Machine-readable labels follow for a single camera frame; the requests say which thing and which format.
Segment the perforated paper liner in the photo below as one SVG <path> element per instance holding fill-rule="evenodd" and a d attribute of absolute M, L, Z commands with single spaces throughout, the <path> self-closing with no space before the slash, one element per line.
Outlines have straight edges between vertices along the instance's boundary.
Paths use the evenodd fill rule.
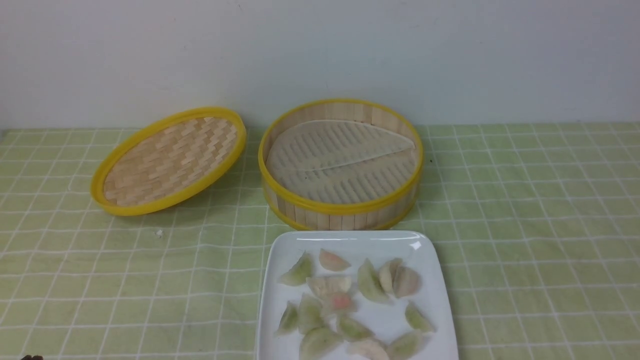
<path fill-rule="evenodd" d="M 313 120 L 284 131 L 267 168 L 289 191 L 329 204 L 356 204 L 392 193 L 416 167 L 411 139 L 370 124 Z"/>

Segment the white grid line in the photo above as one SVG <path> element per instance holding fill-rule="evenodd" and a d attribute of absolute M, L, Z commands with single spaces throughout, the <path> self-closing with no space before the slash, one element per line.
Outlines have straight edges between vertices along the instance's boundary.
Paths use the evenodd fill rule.
<path fill-rule="evenodd" d="M 569 151 L 575 156 L 575 152 L 573 151 L 573 148 L 570 147 Z M 580 167 L 580 170 L 582 171 L 582 173 L 584 174 L 585 178 L 587 179 L 587 182 L 589 182 L 590 187 L 593 188 L 593 185 L 591 184 L 591 179 L 588 177 L 587 172 L 584 171 L 584 168 L 582 167 L 582 164 L 579 163 L 578 166 Z M 613 169 L 608 164 L 607 164 L 607 167 L 609 168 L 609 170 L 611 170 L 611 172 L 613 172 Z M 605 211 L 607 213 L 609 213 L 609 210 L 608 210 L 607 206 L 605 205 L 604 201 L 602 200 L 602 198 L 599 197 L 598 200 L 600 202 L 600 205 L 605 209 Z M 622 235 L 623 232 L 620 230 L 620 228 L 618 227 L 618 225 L 615 222 L 615 220 L 613 220 L 612 223 L 613 223 L 613 226 L 616 228 L 616 230 Z M 602 255 L 600 253 L 600 249 L 598 248 L 597 244 L 593 240 L 592 240 L 592 244 L 593 244 L 593 247 L 595 248 L 596 254 L 598 254 L 598 257 L 602 259 Z M 618 296 L 622 300 L 622 304 L 625 306 L 626 310 L 629 312 L 629 317 L 631 317 L 631 321 L 634 323 L 634 326 L 636 327 L 636 329 L 638 331 L 640 331 L 640 326 L 638 326 L 638 322 L 636 321 L 636 318 L 631 315 L 629 306 L 628 306 L 625 298 L 622 296 L 622 293 L 620 292 L 620 289 L 618 289 L 618 287 L 615 286 L 616 281 L 614 280 L 613 276 L 611 275 L 611 272 L 609 271 L 609 267 L 606 264 L 604 264 L 603 267 L 604 267 L 605 272 L 607 273 L 607 276 L 608 276 L 609 280 L 614 285 L 613 287 L 616 289 L 616 293 L 618 294 Z M 591 301 L 587 298 L 586 293 L 584 293 L 584 296 L 586 298 L 587 304 L 589 305 L 589 307 L 591 307 Z M 596 323 L 598 324 L 598 328 L 600 329 L 600 332 L 602 333 L 603 339 L 606 339 L 604 331 L 602 330 L 601 325 L 600 325 L 600 320 L 598 319 L 597 316 L 594 316 L 594 318 L 596 320 Z M 611 355 L 614 356 L 613 350 L 611 350 L 611 348 L 610 348 L 610 351 L 611 351 Z"/>
<path fill-rule="evenodd" d="M 178 211 L 173 210 L 173 222 L 171 225 L 171 228 L 173 229 L 175 227 L 175 221 L 178 217 Z M 173 231 L 170 233 L 169 238 L 167 239 L 166 242 L 166 246 L 164 248 L 164 253 L 162 255 L 162 257 L 160 258 L 160 269 L 162 269 L 163 264 L 164 264 L 164 258 L 166 257 L 166 252 L 169 249 L 169 244 L 171 244 L 171 241 L 173 240 Z M 149 320 L 151 319 L 151 312 L 154 308 L 154 300 L 157 299 L 157 292 L 158 292 L 158 287 L 160 285 L 160 278 L 162 277 L 162 273 L 160 271 L 157 272 L 157 277 L 156 277 L 156 285 L 154 286 L 154 296 L 151 298 L 151 301 L 149 303 L 149 310 L 147 311 L 147 319 L 145 320 L 145 323 L 143 325 L 142 328 L 142 336 L 140 337 L 140 344 L 138 344 L 138 355 L 136 356 L 136 359 L 140 358 L 140 354 L 142 353 L 142 346 L 145 343 L 145 335 L 147 334 L 147 328 L 149 326 Z"/>
<path fill-rule="evenodd" d="M 562 136 L 562 138 L 566 141 L 566 138 L 564 137 L 564 134 L 562 134 L 562 132 L 560 132 L 560 135 L 561 135 L 561 136 Z M 537 135 L 536 135 L 536 139 L 537 139 L 537 141 L 538 141 L 538 142 L 540 142 L 540 138 L 539 138 Z M 575 153 L 574 153 L 570 148 L 569 148 L 569 150 L 570 150 L 570 152 L 571 152 L 572 156 L 575 158 Z M 584 171 L 584 169 L 582 168 L 582 166 L 580 166 L 580 170 L 581 170 L 581 171 L 582 171 L 582 173 L 585 175 L 585 178 L 587 178 L 586 172 Z M 564 184 L 561 184 L 561 186 L 562 186 L 562 189 L 563 189 L 563 191 L 564 191 L 564 194 L 568 196 L 568 195 L 569 195 L 569 193 L 566 191 L 566 187 L 564 186 Z M 573 202 L 571 202 L 571 205 L 572 205 L 572 207 L 574 208 L 574 210 L 575 210 L 577 213 L 579 213 L 579 212 L 578 212 L 578 209 L 575 207 L 575 204 L 574 204 Z M 580 222 L 582 223 L 582 227 L 586 229 L 586 226 L 584 225 L 584 221 L 582 220 L 582 218 L 580 218 Z M 561 251 L 563 252 L 564 256 L 565 256 L 566 258 L 568 258 L 568 256 L 566 255 L 566 251 L 565 251 L 565 249 L 564 249 L 564 246 L 563 246 L 563 244 L 562 244 L 560 241 L 559 241 L 559 243 L 558 243 L 558 247 L 561 249 Z M 575 271 L 574 267 L 573 267 L 573 266 L 569 266 L 569 269 L 571 270 L 571 273 L 572 273 L 573 277 L 575 278 L 575 280 L 576 280 L 579 284 L 582 284 L 582 282 L 580 281 L 580 277 L 578 277 L 578 274 L 576 273 L 576 271 Z M 605 337 L 604 331 L 602 330 L 602 326 L 600 325 L 600 322 L 598 321 L 598 318 L 595 316 L 595 312 L 593 311 L 593 305 L 591 304 L 591 301 L 590 301 L 590 299 L 588 298 L 587 293 L 586 293 L 586 291 L 584 291 L 584 288 L 583 288 L 583 287 L 580 287 L 580 292 L 582 293 L 582 296 L 584 297 L 584 300 L 585 300 L 585 303 L 587 304 L 587 307 L 588 307 L 588 308 L 589 308 L 589 310 L 592 312 L 592 317 L 593 317 L 593 319 L 594 319 L 594 321 L 595 321 L 595 323 L 596 323 L 596 326 L 597 326 L 597 328 L 598 328 L 598 333 L 600 334 L 600 338 L 602 338 L 603 340 L 605 340 L 605 339 L 606 339 L 606 337 Z M 605 343 L 605 345 L 607 346 L 607 349 L 609 350 L 609 353 L 610 353 L 611 357 L 615 357 L 615 354 L 614 354 L 613 349 L 611 348 L 611 346 L 610 346 L 608 343 Z"/>
<path fill-rule="evenodd" d="M 243 169 L 243 174 L 240 177 L 240 186 L 242 186 L 242 183 L 244 182 L 244 177 L 245 177 L 245 173 L 244 173 L 244 169 L 246 168 L 246 153 L 243 153 L 242 156 L 242 169 Z M 238 199 L 237 199 L 237 204 L 236 204 L 236 215 L 234 217 L 234 228 L 231 232 L 231 246 L 233 247 L 234 242 L 236 240 L 236 225 L 238 223 L 238 212 L 240 210 L 240 199 L 242 196 L 242 192 L 238 192 Z M 229 251 L 229 257 L 227 258 L 227 273 L 225 274 L 225 284 L 223 287 L 223 293 L 227 293 L 227 286 L 229 284 L 229 270 L 231 269 L 231 255 L 233 254 L 233 250 Z M 222 300 L 220 301 L 220 315 L 218 317 L 218 321 L 222 320 L 222 314 L 224 313 L 224 309 L 225 309 L 225 297 L 222 296 Z M 216 350 L 218 349 L 218 345 L 220 344 L 220 325 L 222 323 L 218 322 L 218 331 L 216 332 Z M 219 352 L 216 351 L 215 355 L 214 355 L 214 360 L 218 360 L 218 354 Z"/>
<path fill-rule="evenodd" d="M 436 163 L 436 166 L 438 166 L 438 160 L 434 159 L 434 161 Z M 444 193 L 444 197 L 445 197 L 445 200 L 446 200 L 447 199 L 447 193 L 446 192 Z M 453 218 L 453 212 L 451 211 L 451 207 L 448 207 L 448 208 L 449 208 L 449 215 L 451 216 L 451 218 Z M 458 228 L 455 227 L 455 226 L 453 228 L 454 228 L 454 232 L 456 233 L 456 238 L 460 239 L 460 235 L 458 234 Z M 464 250 L 462 249 L 462 246 L 459 245 L 459 247 L 460 247 L 460 252 L 462 253 L 462 259 L 466 263 L 467 262 L 467 256 L 465 255 Z M 471 288 L 474 289 L 474 283 L 473 283 L 473 280 L 471 278 L 471 270 L 469 270 L 469 265 L 464 264 L 464 267 L 465 267 L 465 269 L 467 271 L 467 276 L 469 278 L 469 284 L 471 285 Z M 472 294 L 473 294 L 474 304 L 476 306 L 476 310 L 477 310 L 478 313 L 480 313 L 480 303 L 478 302 L 478 299 L 477 299 L 477 296 L 476 296 L 476 292 L 473 291 Z M 486 328 L 486 326 L 484 324 L 484 318 L 480 318 L 480 324 L 482 325 L 484 340 L 485 340 L 486 344 L 489 345 L 490 344 L 489 335 L 488 335 L 487 328 Z M 493 356 L 493 351 L 491 350 L 491 348 L 489 348 L 489 353 L 490 353 L 492 359 L 495 359 L 495 357 Z"/>

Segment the pink filling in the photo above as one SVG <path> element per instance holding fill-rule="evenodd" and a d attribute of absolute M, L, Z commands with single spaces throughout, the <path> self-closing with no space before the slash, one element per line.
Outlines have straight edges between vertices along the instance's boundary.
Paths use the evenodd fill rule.
<path fill-rule="evenodd" d="M 332 298 L 332 304 L 334 309 L 344 309 L 351 305 L 351 299 L 347 294 L 336 294 Z"/>

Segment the white wall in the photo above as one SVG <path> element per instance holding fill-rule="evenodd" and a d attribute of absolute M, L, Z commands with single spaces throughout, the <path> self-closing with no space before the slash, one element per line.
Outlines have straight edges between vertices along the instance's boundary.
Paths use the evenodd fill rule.
<path fill-rule="evenodd" d="M 0 124 L 220 105 L 266 125 L 323 97 L 418 124 L 640 120 L 639 15 L 639 0 L 0 0 Z"/>

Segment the dumpling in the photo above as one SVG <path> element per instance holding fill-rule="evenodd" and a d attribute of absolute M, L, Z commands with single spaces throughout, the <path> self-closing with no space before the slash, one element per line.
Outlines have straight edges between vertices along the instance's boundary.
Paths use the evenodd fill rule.
<path fill-rule="evenodd" d="M 351 266 L 345 259 L 324 249 L 320 249 L 318 260 L 323 268 L 334 272 L 343 271 Z"/>
<path fill-rule="evenodd" d="M 282 313 L 280 318 L 280 325 L 276 331 L 276 335 L 289 334 L 293 330 L 298 328 L 298 310 L 296 306 L 291 302 L 287 302 L 287 309 Z"/>
<path fill-rule="evenodd" d="M 406 318 L 406 322 L 409 326 L 413 327 L 416 330 L 420 330 L 422 332 L 433 332 L 433 326 L 429 323 L 426 317 L 420 312 L 420 309 L 413 303 L 409 301 L 409 304 L 406 306 L 404 310 L 404 317 Z"/>
<path fill-rule="evenodd" d="M 324 326 L 322 319 L 322 303 L 313 296 L 304 293 L 298 306 L 298 331 L 306 334 L 316 327 Z"/>
<path fill-rule="evenodd" d="M 413 295 L 420 289 L 420 274 L 405 266 L 399 266 L 394 278 L 394 294 L 397 298 Z"/>
<path fill-rule="evenodd" d="M 347 293 L 332 293 L 323 299 L 322 316 L 342 315 L 353 311 L 356 311 L 356 306 Z"/>
<path fill-rule="evenodd" d="M 389 303 L 389 297 L 382 289 L 376 269 L 369 259 L 366 259 L 358 269 L 358 287 L 362 295 L 370 301 L 380 304 Z"/>
<path fill-rule="evenodd" d="M 342 343 L 342 338 L 326 327 L 309 331 L 300 343 L 300 360 L 318 360 Z"/>
<path fill-rule="evenodd" d="M 368 327 L 348 316 L 340 316 L 335 327 L 338 333 L 350 343 L 371 338 L 374 335 Z"/>
<path fill-rule="evenodd" d="M 419 330 L 407 332 L 387 347 L 390 360 L 407 360 L 417 354 L 424 344 L 424 336 Z"/>
<path fill-rule="evenodd" d="M 347 354 L 360 355 L 369 360 L 389 360 L 385 345 L 376 339 L 364 339 L 349 344 Z"/>
<path fill-rule="evenodd" d="M 395 258 L 387 261 L 378 272 L 380 277 L 380 286 L 385 290 L 385 293 L 394 292 L 394 278 L 396 277 L 396 270 L 402 264 L 402 259 Z"/>
<path fill-rule="evenodd" d="M 349 276 L 318 276 L 307 278 L 311 292 L 320 299 L 332 293 L 345 293 L 351 289 Z"/>
<path fill-rule="evenodd" d="M 278 282 L 289 286 L 300 286 L 305 283 L 307 277 L 313 276 L 313 272 L 314 260 L 309 253 L 305 252 L 289 271 L 280 276 Z"/>

